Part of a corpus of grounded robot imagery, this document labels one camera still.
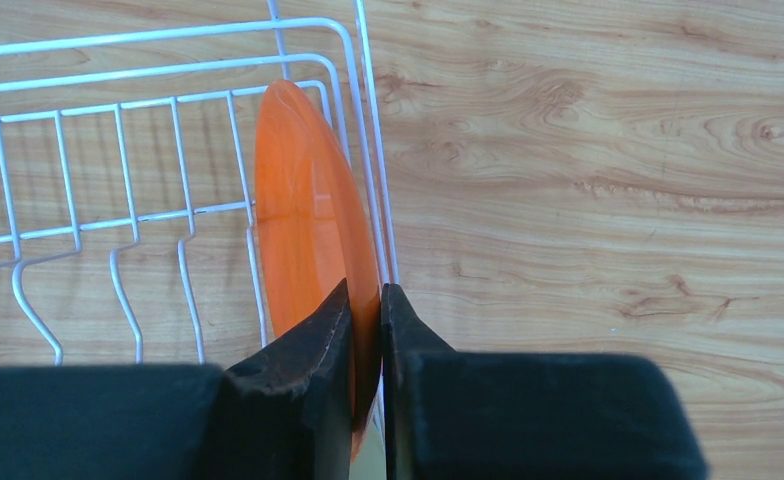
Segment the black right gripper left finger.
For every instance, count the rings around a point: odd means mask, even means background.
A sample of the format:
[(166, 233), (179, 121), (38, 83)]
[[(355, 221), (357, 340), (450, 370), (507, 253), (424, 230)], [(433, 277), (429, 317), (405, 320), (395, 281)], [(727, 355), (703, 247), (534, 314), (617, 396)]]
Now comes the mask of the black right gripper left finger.
[(226, 369), (0, 367), (0, 479), (347, 478), (348, 300)]

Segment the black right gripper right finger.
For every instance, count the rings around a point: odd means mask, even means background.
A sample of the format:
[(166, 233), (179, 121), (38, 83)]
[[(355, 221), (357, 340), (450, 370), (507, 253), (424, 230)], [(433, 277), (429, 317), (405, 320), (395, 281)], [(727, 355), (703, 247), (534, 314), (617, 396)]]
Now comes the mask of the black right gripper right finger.
[(471, 352), (382, 290), (391, 479), (705, 479), (676, 390), (647, 358)]

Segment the orange plate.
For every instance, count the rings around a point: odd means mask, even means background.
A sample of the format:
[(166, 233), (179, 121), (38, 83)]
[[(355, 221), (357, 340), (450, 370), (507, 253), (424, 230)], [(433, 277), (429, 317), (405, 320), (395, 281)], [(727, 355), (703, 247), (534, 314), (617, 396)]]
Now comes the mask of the orange plate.
[(291, 330), (347, 283), (356, 457), (381, 366), (378, 262), (362, 199), (332, 128), (294, 82), (277, 80), (263, 94), (254, 161), (259, 260), (274, 334)]

